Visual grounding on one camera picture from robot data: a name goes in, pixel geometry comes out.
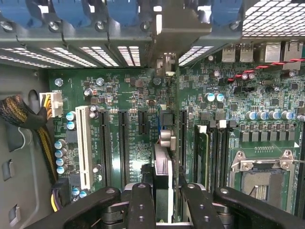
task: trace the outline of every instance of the white power connector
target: white power connector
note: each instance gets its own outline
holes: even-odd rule
[[[52,109],[52,118],[62,117],[63,115],[63,102],[61,92],[46,92],[39,93],[40,103],[43,100],[44,95],[50,95],[51,98],[51,109]]]

